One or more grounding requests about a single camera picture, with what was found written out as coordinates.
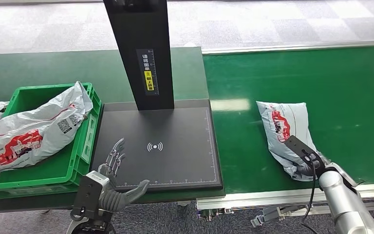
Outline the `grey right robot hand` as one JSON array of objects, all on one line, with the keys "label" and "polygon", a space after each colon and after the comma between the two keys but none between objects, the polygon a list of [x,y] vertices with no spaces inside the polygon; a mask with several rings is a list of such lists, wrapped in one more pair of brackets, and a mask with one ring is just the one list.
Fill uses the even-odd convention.
[{"label": "grey right robot hand", "polygon": [[297,166],[296,172],[303,175],[303,176],[310,176],[310,177],[314,176],[314,172],[313,172],[311,164],[306,164],[306,165],[303,165],[303,166]]}]

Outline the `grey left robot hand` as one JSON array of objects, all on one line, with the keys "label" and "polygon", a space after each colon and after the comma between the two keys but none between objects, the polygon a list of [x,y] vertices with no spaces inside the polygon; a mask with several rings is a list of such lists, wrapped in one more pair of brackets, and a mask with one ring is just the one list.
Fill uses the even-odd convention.
[{"label": "grey left robot hand", "polygon": [[142,197],[149,186],[149,180],[141,181],[138,186],[125,193],[116,191],[116,177],[122,160],[125,158],[124,150],[125,139],[119,139],[112,147],[107,159],[99,165],[97,171],[109,179],[108,185],[104,188],[99,199],[99,206],[104,210],[119,211],[129,204]]}]

